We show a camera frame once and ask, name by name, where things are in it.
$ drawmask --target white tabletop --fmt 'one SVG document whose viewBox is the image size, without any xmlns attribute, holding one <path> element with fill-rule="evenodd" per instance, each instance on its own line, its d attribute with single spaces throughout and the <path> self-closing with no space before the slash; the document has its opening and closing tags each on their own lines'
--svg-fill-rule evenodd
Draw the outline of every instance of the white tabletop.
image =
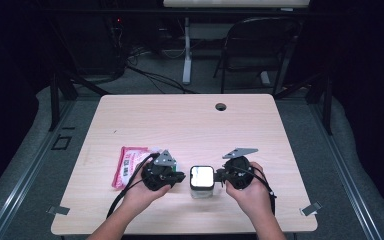
<svg viewBox="0 0 384 240">
<path fill-rule="evenodd" d="M 227 106 L 225 111 L 215 108 Z M 257 148 L 247 155 L 263 166 L 278 196 L 276 217 L 284 232 L 317 228 L 277 107 L 271 95 L 108 95 L 102 97 L 61 201 L 57 235 L 90 234 L 104 220 L 119 191 L 111 187 L 122 146 L 168 149 L 187 177 L 156 200 L 126 234 L 212 234 L 255 232 L 237 203 L 216 183 L 214 196 L 193 199 L 189 170 L 221 168 L 222 156 L 236 147 Z"/>
<path fill-rule="evenodd" d="M 310 0 L 164 0 L 165 7 L 306 8 Z"/>
</svg>

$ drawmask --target person's right hand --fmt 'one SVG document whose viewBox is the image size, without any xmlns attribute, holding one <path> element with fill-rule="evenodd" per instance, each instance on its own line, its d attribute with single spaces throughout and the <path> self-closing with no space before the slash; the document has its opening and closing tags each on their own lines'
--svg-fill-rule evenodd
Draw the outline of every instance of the person's right hand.
<svg viewBox="0 0 384 240">
<path fill-rule="evenodd" d="M 263 172 L 263 168 L 258 163 L 250 162 L 250 164 Z M 255 171 L 254 173 L 262 179 L 265 179 L 259 171 Z M 257 216 L 273 214 L 268 190 L 255 177 L 251 184 L 242 190 L 235 189 L 229 181 L 226 181 L 226 192 L 238 202 L 239 207 L 251 221 Z"/>
</svg>

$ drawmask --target hand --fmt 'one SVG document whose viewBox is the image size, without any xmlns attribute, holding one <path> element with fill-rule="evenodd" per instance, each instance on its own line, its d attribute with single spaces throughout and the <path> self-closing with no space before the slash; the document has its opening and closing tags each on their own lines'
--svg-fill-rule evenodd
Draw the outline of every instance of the hand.
<svg viewBox="0 0 384 240">
<path fill-rule="evenodd" d="M 127 191 L 123 202 L 121 203 L 121 206 L 129 209 L 129 212 L 133 215 L 133 218 L 145 210 L 149 205 L 151 205 L 154 200 L 164 196 L 171 188 L 170 185 L 165 185 L 157 191 L 149 190 L 141 181 L 142 171 L 143 167 L 139 169 L 132 184 L 135 184 L 139 181 L 140 182 Z"/>
<path fill-rule="evenodd" d="M 263 168 L 258 163 L 250 162 L 250 164 L 263 172 Z M 265 179 L 259 171 L 254 173 Z M 226 192 L 238 202 L 239 207 L 251 221 L 257 216 L 272 214 L 268 190 L 257 178 L 242 190 L 235 189 L 229 181 L 226 181 Z"/>
</svg>

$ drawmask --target pink package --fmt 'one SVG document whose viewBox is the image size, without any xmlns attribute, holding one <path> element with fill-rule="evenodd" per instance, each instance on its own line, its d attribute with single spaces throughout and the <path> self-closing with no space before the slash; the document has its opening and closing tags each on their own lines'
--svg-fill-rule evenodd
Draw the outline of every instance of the pink package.
<svg viewBox="0 0 384 240">
<path fill-rule="evenodd" d="M 142 162 L 152 152 L 155 151 L 151 151 L 147 147 L 122 147 L 117 171 L 114 174 L 111 186 L 117 190 L 124 189 L 135 171 L 136 165 Z"/>
</svg>

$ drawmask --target black chair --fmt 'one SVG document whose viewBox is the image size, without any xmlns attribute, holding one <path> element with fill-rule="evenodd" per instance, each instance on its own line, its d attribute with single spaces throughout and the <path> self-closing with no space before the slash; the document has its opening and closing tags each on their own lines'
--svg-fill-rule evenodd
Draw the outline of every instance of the black chair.
<svg viewBox="0 0 384 240">
<path fill-rule="evenodd" d="M 272 94 L 278 87 L 286 47 L 298 36 L 301 25 L 287 17 L 242 20 L 229 30 L 213 78 L 222 69 L 221 93 L 228 72 L 277 71 Z"/>
</svg>

